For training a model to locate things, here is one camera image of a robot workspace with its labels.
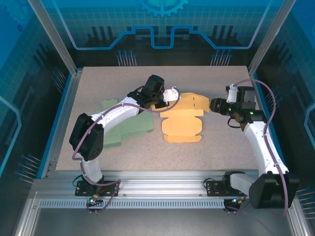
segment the beige speckled tabletop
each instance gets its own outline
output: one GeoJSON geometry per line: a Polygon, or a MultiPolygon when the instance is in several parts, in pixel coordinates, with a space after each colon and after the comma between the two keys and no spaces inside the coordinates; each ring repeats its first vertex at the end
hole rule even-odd
{"type": "MultiPolygon", "coordinates": [[[[68,141],[77,117],[82,113],[94,114],[103,100],[122,100],[130,91],[144,85],[152,74],[165,79],[166,89],[177,86],[181,92],[194,92],[210,99],[226,98],[225,86],[249,78],[245,66],[84,67],[57,170],[80,169],[78,162],[71,159],[73,150],[68,141]]],[[[103,150],[99,156],[101,169],[257,169],[245,134],[240,129],[228,127],[228,117],[205,112],[199,118],[203,125],[200,142],[171,144],[163,139],[162,118],[153,114],[154,131],[143,137],[130,137],[120,147],[103,150]]]]}

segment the blue edge strip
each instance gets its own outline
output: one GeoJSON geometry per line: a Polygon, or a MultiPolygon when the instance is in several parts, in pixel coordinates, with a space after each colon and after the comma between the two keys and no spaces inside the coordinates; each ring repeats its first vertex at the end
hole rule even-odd
{"type": "Polygon", "coordinates": [[[70,85],[71,79],[72,79],[72,75],[69,74],[67,82],[66,82],[64,90],[63,90],[63,95],[61,96],[61,100],[60,100],[59,107],[58,107],[58,110],[57,110],[57,113],[56,113],[56,116],[55,116],[53,127],[52,127],[52,129],[50,131],[50,134],[49,134],[49,138],[48,138],[47,145],[46,145],[46,148],[45,148],[45,151],[44,151],[44,154],[43,154],[43,158],[41,159],[41,162],[40,162],[40,166],[39,166],[36,178],[41,178],[41,176],[42,176],[42,174],[44,172],[45,164],[46,164],[46,161],[48,159],[48,153],[49,153],[52,141],[53,141],[53,137],[54,137],[54,134],[55,134],[55,131],[56,131],[56,128],[57,128],[57,124],[58,124],[59,119],[60,119],[61,110],[62,110],[63,105],[64,105],[65,97],[66,97],[66,95],[68,93],[68,89],[69,89],[69,85],[70,85]]]}
{"type": "MultiPolygon", "coordinates": [[[[254,73],[253,77],[256,80],[258,80],[258,77],[257,77],[256,73],[254,73]]],[[[38,170],[36,178],[41,178],[41,176],[43,174],[43,171],[44,171],[44,168],[45,168],[45,163],[46,163],[47,158],[48,158],[49,149],[51,147],[51,143],[53,141],[53,137],[54,137],[54,134],[55,134],[55,131],[56,131],[56,128],[57,128],[57,124],[58,124],[58,121],[60,119],[61,110],[62,110],[63,105],[64,105],[65,97],[66,97],[66,94],[68,92],[69,84],[70,84],[71,79],[72,79],[72,75],[69,74],[68,79],[67,79],[67,83],[66,83],[65,88],[63,90],[63,95],[62,95],[61,100],[60,100],[60,104],[59,104],[59,107],[58,107],[58,110],[57,110],[57,114],[56,114],[56,117],[55,117],[55,120],[54,120],[54,124],[53,124],[53,127],[51,129],[51,132],[50,132],[50,135],[49,135],[49,138],[48,138],[48,142],[47,142],[47,145],[46,145],[46,149],[44,151],[44,155],[43,155],[43,158],[41,160],[41,163],[40,163],[39,170],[38,170]]],[[[261,86],[258,83],[256,84],[256,86],[257,86],[259,97],[260,97],[260,100],[261,100],[261,103],[262,103],[262,106],[263,106],[263,110],[264,110],[264,112],[266,114],[267,119],[269,119],[270,113],[269,113],[266,101],[264,99],[264,96],[263,96],[263,93],[262,93],[262,90],[261,90],[261,86]]],[[[283,163],[285,163],[284,156],[283,156],[283,153],[281,151],[280,144],[279,144],[279,141],[278,141],[278,138],[277,138],[277,135],[276,135],[276,131],[275,131],[275,128],[274,128],[274,125],[273,125],[272,122],[270,123],[269,128],[270,128],[271,136],[272,136],[272,139],[274,141],[275,147],[276,147],[276,149],[278,151],[278,154],[279,154],[281,160],[283,161],[283,163]]]]}
{"type": "MultiPolygon", "coordinates": [[[[256,80],[259,80],[256,72],[254,73],[253,77],[256,80]]],[[[260,101],[261,101],[261,104],[262,104],[262,108],[263,108],[263,110],[265,112],[266,118],[269,119],[270,118],[270,112],[268,110],[268,106],[267,106],[266,100],[265,100],[264,95],[262,93],[261,85],[259,83],[256,83],[256,86],[257,86],[257,91],[259,93],[259,97],[260,97],[260,101]]],[[[278,137],[276,135],[276,131],[275,131],[275,128],[274,128],[274,125],[273,125],[272,122],[269,125],[269,129],[270,129],[272,140],[274,141],[274,145],[275,145],[275,147],[276,147],[276,149],[278,151],[279,157],[281,158],[281,160],[285,164],[284,155],[283,155],[283,153],[281,151],[279,140],[278,140],[278,137]]]]}

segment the glass panel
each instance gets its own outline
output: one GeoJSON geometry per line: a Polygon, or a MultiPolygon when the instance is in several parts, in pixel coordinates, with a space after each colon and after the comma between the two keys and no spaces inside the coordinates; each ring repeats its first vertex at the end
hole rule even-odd
{"type": "MultiPolygon", "coordinates": [[[[277,97],[273,121],[290,171],[300,189],[315,188],[315,2],[298,0],[257,70],[277,97]]],[[[271,110],[271,101],[266,99],[271,110]]],[[[314,226],[312,190],[299,192],[306,217],[314,226]]]]}
{"type": "Polygon", "coordinates": [[[282,2],[43,0],[78,67],[249,65],[282,2]]]}
{"type": "Polygon", "coordinates": [[[26,0],[1,1],[0,21],[0,229],[13,235],[68,71],[26,0]]]}

